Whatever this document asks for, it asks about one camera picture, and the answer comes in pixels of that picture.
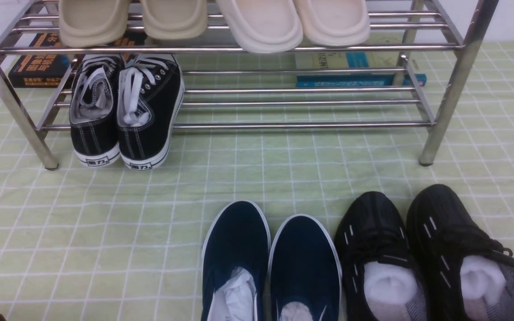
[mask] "book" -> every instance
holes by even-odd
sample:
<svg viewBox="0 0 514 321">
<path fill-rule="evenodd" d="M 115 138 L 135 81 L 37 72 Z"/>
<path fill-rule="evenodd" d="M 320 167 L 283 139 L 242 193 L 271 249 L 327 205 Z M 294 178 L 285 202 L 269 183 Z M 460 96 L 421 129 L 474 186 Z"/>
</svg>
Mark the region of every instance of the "book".
<svg viewBox="0 0 514 321">
<path fill-rule="evenodd" d="M 401 43 L 402 33 L 373 33 L 367 43 Z M 297 69 L 347 69 L 395 67 L 399 53 L 396 51 L 296 53 Z M 420 86 L 426 85 L 427 76 L 419 72 L 418 63 L 410 59 L 412 69 Z M 349 74 L 349 75 L 298 75 L 297 87 L 365 87 L 391 86 L 394 74 Z M 403 85 L 411 85 L 404 77 Z"/>
<path fill-rule="evenodd" d="M 126 33 L 108 45 L 143 45 L 145 34 Z M 37 34 L 30 47 L 63 47 L 57 34 Z M 130 54 L 123 57 L 128 60 Z M 14 88 L 57 88 L 70 66 L 67 55 L 23 55 L 9 71 L 9 81 Z"/>
</svg>

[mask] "white wall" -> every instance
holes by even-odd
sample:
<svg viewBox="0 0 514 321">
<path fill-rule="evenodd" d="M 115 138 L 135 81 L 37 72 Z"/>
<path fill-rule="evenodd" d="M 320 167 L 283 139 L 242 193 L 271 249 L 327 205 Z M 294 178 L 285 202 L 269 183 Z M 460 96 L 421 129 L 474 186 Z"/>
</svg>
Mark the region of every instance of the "white wall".
<svg viewBox="0 0 514 321">
<path fill-rule="evenodd" d="M 17 12 L 28 0 L 0 0 L 0 35 L 8 23 L 16 16 Z M 389 10 L 390 8 L 409 8 L 409 2 L 386 1 L 369 2 L 371 10 Z M 475 0 L 442 0 L 445 10 L 450 14 L 453 22 L 459 28 L 461 34 L 465 35 L 467 26 L 471 20 Z M 420 31 L 419 41 L 438 41 L 443 39 L 438 31 Z M 514 0 L 501 0 L 497 12 L 489 28 L 488 41 L 510 41 L 514 40 Z"/>
</svg>

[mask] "black shoelace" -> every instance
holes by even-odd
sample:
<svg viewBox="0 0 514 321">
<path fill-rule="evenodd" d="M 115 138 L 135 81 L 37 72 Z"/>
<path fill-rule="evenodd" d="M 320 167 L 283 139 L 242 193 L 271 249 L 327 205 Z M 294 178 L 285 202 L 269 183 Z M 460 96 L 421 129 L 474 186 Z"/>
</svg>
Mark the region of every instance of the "black shoelace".
<svg viewBox="0 0 514 321">
<path fill-rule="evenodd" d="M 434 236 L 434 242 L 440 252 L 460 255 L 468 252 L 496 251 L 507 252 L 509 256 L 513 256 L 510 248 L 491 239 L 487 233 L 475 226 L 461 225 L 443 228 Z"/>
<path fill-rule="evenodd" d="M 405 241 L 394 233 L 383 233 L 382 231 L 370 236 L 359 235 L 348 245 L 344 260 L 348 264 L 355 264 L 379 258 L 384 252 L 399 252 L 403 255 L 406 252 L 402 245 Z"/>
</svg>

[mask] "canvas sneaker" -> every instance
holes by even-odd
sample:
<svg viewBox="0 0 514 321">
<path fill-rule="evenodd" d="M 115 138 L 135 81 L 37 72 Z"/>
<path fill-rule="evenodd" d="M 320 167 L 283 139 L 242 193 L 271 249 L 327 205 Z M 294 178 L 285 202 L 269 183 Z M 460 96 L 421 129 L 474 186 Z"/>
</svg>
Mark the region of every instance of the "canvas sneaker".
<svg viewBox="0 0 514 321">
<path fill-rule="evenodd" d="M 73 81 L 69 109 L 71 139 L 77 158 L 88 167 L 112 164 L 120 157 L 116 132 L 120 55 L 85 55 Z"/>
<path fill-rule="evenodd" d="M 137 55 L 120 72 L 118 139 L 122 159 L 133 170 L 151 170 L 168 155 L 184 82 L 176 59 L 167 54 Z"/>
<path fill-rule="evenodd" d="M 273 321 L 337 321 L 341 270 L 323 225 L 308 215 L 283 222 L 269 255 Z"/>
<path fill-rule="evenodd" d="M 432 185 L 406 222 L 434 320 L 514 321 L 514 258 L 473 222 L 454 191 Z"/>
<path fill-rule="evenodd" d="M 349 207 L 334 243 L 349 321 L 430 320 L 423 279 L 394 204 L 367 192 Z"/>
<path fill-rule="evenodd" d="M 226 206 L 202 248 L 202 321 L 263 320 L 271 233 L 249 201 Z"/>
</svg>

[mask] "navy slip-on shoe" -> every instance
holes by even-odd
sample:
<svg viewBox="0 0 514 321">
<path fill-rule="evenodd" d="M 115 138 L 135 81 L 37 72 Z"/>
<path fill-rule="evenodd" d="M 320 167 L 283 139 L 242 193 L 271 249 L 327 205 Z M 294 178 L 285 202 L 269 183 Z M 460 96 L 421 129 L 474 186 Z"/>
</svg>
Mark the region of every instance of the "navy slip-on shoe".
<svg viewBox="0 0 514 321">
<path fill-rule="evenodd" d="M 269 255 L 273 320 L 299 313 L 313 321 L 337 321 L 341 275 L 336 249 L 323 225 L 308 215 L 289 217 Z"/>
<path fill-rule="evenodd" d="M 262 297 L 270 248 L 271 232 L 255 203 L 238 201 L 222 209 L 203 242 L 202 321 L 225 321 L 239 310 L 239 305 L 226 304 L 224 288 L 230 284 L 251 295 L 241 312 L 253 315 L 254 321 L 263 320 Z"/>
</svg>

